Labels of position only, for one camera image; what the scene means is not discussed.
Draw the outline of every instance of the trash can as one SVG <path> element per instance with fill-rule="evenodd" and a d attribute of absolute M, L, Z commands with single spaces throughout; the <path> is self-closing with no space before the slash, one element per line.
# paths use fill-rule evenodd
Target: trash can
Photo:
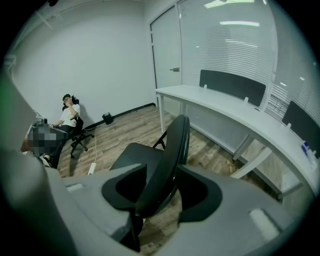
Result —
<path fill-rule="evenodd" d="M 105 124 L 106 125 L 110 125 L 114 119 L 112 118 L 111 114 L 110 113 L 105 113 L 102 115 L 102 118 L 103 120 L 105 121 Z"/>

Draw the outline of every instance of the desk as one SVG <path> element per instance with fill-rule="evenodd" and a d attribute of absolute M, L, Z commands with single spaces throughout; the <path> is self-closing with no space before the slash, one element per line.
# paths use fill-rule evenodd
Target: desk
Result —
<path fill-rule="evenodd" d="M 186 105 L 211 110 L 224 119 L 242 125 L 250 137 L 258 140 L 264 148 L 254 158 L 237 170 L 232 177 L 241 178 L 257 167 L 271 152 L 275 153 L 296 175 L 304 186 L 308 186 L 317 196 L 319 193 L 319 167 L 312 170 L 304 155 L 301 139 L 287 126 L 253 105 L 236 97 L 190 85 L 177 85 L 155 90 L 159 94 L 161 131 L 165 132 L 164 97 L 180 102 L 180 114 L 185 114 Z"/>

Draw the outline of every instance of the black office chair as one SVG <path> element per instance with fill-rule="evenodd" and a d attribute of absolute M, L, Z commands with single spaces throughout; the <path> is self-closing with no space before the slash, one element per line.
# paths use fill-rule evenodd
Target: black office chair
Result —
<path fill-rule="evenodd" d="M 111 170 L 133 164 L 145 164 L 146 185 L 135 201 L 135 214 L 150 217 L 163 209 L 177 191 L 175 176 L 177 165 L 187 163 L 190 122 L 185 115 L 176 117 L 167 131 L 153 147 L 131 143 L 115 161 Z M 155 147 L 161 144 L 164 150 Z M 104 198 L 108 188 L 102 187 Z"/>
<path fill-rule="evenodd" d="M 73 104 L 79 104 L 79 100 L 76 99 L 74 96 L 72 96 L 71 99 L 72 99 Z M 64 111 L 66 108 L 67 108 L 67 106 L 64 106 L 62 108 L 62 111 Z M 77 145 L 80 144 L 84 148 L 84 151 L 88 151 L 88 148 L 85 145 L 83 145 L 81 141 L 85 140 L 86 138 L 88 138 L 90 136 L 92 138 L 94 138 L 95 136 L 93 134 L 84 135 L 84 132 L 86 130 L 83 129 L 84 121 L 80 118 L 80 116 L 73 117 L 70 120 L 76 121 L 75 128 L 69 134 L 69 138 L 71 138 L 71 140 L 73 141 L 73 143 L 71 144 L 72 151 L 70 153 L 70 156 L 71 156 L 71 158 L 74 158 L 75 156 L 73 155 L 73 153 L 74 153 Z"/>

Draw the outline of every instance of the dark gray desk partition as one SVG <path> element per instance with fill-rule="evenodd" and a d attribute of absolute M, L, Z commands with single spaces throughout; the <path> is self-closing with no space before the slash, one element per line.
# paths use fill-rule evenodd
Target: dark gray desk partition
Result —
<path fill-rule="evenodd" d="M 306 141 L 312 151 L 316 151 L 316 158 L 320 157 L 320 127 L 295 102 L 290 101 L 282 122 L 291 124 L 291 130 Z"/>
<path fill-rule="evenodd" d="M 201 70 L 200 86 L 207 85 L 208 89 L 216 90 L 260 106 L 264 97 L 266 86 L 249 78 L 213 70 Z"/>

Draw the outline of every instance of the wood plank flooring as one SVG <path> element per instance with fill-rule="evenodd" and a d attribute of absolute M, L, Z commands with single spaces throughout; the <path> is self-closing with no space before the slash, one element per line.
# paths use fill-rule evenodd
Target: wood plank flooring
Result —
<path fill-rule="evenodd" d="M 165 123 L 168 126 L 174 117 L 165 113 Z M 62 177 L 87 175 L 91 163 L 96 159 L 96 172 L 108 171 L 126 146 L 136 142 L 153 146 L 161 136 L 159 109 L 150 106 L 138 111 L 123 115 L 114 120 L 110 125 L 101 125 L 90 130 L 95 139 L 87 138 L 84 143 L 88 151 L 78 145 L 74 151 L 74 159 L 70 158 L 71 142 L 64 146 L 58 170 Z M 232 155 L 226 150 L 195 131 L 190 130 L 188 151 L 188 165 L 199 166 L 223 175 L 231 175 L 241 168 L 242 163 L 233 161 Z M 243 177 L 246 180 L 272 197 L 275 193 L 253 172 Z M 168 241 L 178 228 L 179 213 L 182 210 L 179 192 L 175 194 L 170 203 L 157 215 L 145 220 L 139 235 L 141 254 L 152 255 Z"/>

